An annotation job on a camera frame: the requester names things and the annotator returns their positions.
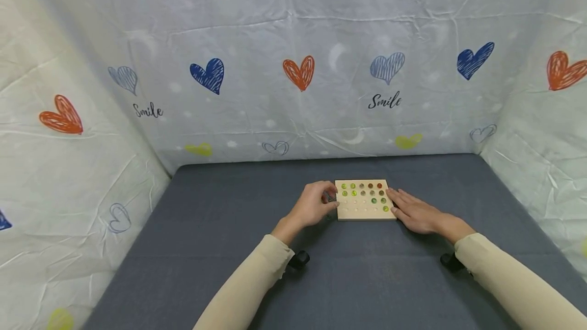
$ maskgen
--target forearm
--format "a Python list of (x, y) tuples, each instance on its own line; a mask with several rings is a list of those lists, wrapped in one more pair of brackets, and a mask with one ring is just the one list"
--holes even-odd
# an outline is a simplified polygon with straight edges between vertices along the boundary
[(587, 329), (587, 318), (548, 283), (481, 234), (455, 245), (456, 257), (523, 329)]
[(294, 256), (278, 238), (266, 235), (213, 297), (194, 330), (245, 330), (267, 291)]

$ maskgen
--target yellow heart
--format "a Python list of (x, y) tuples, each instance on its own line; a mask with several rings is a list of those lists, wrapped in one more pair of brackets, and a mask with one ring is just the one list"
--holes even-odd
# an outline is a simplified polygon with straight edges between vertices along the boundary
[(400, 135), (395, 138), (395, 144), (400, 149), (412, 149), (422, 140), (422, 134), (413, 134), (411, 137)]
[(202, 143), (198, 146), (189, 144), (184, 147), (188, 152), (202, 156), (212, 156), (212, 145), (208, 143)]
[(47, 330), (71, 330), (73, 329), (73, 316), (65, 308), (53, 311), (49, 318)]

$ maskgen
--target fabric wall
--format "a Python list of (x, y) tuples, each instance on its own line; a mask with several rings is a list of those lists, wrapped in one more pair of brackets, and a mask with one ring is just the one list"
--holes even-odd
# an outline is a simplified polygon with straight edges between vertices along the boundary
[(587, 0), (551, 0), (482, 156), (587, 280)]
[(170, 172), (477, 152), (549, 0), (47, 0)]
[(0, 328), (77, 329), (169, 177), (37, 0), (0, 13)]

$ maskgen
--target table surface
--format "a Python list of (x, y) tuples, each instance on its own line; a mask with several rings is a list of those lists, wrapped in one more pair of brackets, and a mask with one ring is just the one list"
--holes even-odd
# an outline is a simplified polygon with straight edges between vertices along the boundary
[[(182, 167), (85, 329), (192, 329), (306, 183), (343, 179), (386, 179), (459, 215), (587, 314), (587, 283), (482, 158), (437, 155)], [(268, 292), (250, 329), (517, 328), (471, 275), (440, 264), (447, 242), (399, 221), (325, 219), (292, 248), (310, 262)]]

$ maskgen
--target hand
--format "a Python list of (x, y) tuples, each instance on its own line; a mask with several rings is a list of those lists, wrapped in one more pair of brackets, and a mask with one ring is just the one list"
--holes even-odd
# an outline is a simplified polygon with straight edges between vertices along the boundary
[(420, 234), (437, 233), (452, 244), (475, 233), (462, 219), (443, 213), (403, 190), (395, 191), (390, 188), (387, 196), (398, 206), (392, 206), (391, 211), (410, 231)]
[(324, 194), (334, 197), (338, 192), (330, 181), (318, 181), (305, 186), (298, 202), (286, 217), (282, 218), (271, 234), (289, 245), (294, 237), (305, 227), (316, 225), (339, 202), (328, 202)]

